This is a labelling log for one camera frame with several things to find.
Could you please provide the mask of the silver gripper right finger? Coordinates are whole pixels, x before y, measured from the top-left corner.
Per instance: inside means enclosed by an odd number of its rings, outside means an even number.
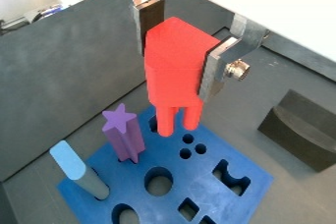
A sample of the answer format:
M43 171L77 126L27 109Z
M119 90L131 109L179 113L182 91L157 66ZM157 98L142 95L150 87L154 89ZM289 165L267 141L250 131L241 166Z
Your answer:
M255 50L269 31L243 16L235 14L227 36L207 52L199 81L198 97L207 101L222 89L227 78L242 80L249 72L249 65L242 57Z

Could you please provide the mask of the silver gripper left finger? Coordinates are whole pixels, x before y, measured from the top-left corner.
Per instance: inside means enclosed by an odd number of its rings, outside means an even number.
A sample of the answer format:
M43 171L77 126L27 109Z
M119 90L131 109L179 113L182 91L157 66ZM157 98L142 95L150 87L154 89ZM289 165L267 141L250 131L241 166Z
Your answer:
M163 21L163 0L126 0L134 21L137 50L143 54L145 34Z

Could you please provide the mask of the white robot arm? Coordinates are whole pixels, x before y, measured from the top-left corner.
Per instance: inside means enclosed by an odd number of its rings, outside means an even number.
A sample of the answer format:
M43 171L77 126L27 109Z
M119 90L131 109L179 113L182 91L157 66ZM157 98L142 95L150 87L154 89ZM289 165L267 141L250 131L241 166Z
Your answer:
M82 0L58 0L62 7L69 7ZM147 31L163 21L163 0L126 0L130 6L135 24L135 39L139 54L143 54L145 36ZM219 91L225 78L242 80L249 71L249 65L241 58L257 49L267 36L267 30L243 16L233 16L226 38L205 54L201 64L201 76L197 94L202 101Z

